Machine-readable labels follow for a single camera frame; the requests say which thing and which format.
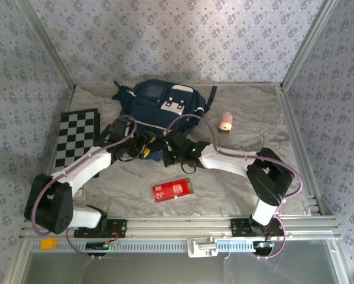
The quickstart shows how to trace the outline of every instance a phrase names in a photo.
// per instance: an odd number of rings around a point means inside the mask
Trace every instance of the navy blue backpack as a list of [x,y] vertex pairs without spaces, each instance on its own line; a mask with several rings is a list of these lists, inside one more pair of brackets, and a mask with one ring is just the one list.
[[[112,99],[117,99],[122,105],[120,115],[132,115],[137,122],[138,130],[150,130],[157,139],[149,145],[151,153],[148,159],[162,159],[161,150],[167,146],[161,136],[169,124],[183,114],[196,114],[202,117],[209,109],[216,93],[212,87],[208,101],[189,86],[147,80],[137,84],[133,89],[119,86],[119,91]],[[172,129],[178,129],[187,135],[198,125],[198,118],[186,117],[178,120]]]

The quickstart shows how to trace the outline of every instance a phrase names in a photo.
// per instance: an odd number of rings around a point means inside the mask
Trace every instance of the blue patterned wall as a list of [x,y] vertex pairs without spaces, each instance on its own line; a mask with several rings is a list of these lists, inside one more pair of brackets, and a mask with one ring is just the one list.
[[280,82],[323,0],[31,2],[81,84]]
[[354,264],[354,0],[339,0],[288,94]]
[[69,93],[14,0],[0,1],[0,283]]

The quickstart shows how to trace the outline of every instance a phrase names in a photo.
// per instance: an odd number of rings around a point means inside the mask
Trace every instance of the small pink object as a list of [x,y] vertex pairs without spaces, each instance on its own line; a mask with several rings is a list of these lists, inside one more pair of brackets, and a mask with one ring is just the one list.
[[233,116],[229,112],[222,115],[222,120],[219,124],[219,129],[223,131],[230,131],[232,129]]

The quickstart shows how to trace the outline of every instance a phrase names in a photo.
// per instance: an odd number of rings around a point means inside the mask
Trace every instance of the red box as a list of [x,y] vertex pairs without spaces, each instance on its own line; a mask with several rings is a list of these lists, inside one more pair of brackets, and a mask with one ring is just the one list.
[[194,190],[189,178],[153,186],[153,194],[156,202],[177,199],[193,193]]

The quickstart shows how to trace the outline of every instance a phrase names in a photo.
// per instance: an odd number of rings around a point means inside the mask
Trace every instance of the checkered board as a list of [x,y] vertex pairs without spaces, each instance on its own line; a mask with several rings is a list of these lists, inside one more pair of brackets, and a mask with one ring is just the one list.
[[93,146],[99,137],[98,109],[61,114],[55,172],[71,165]]

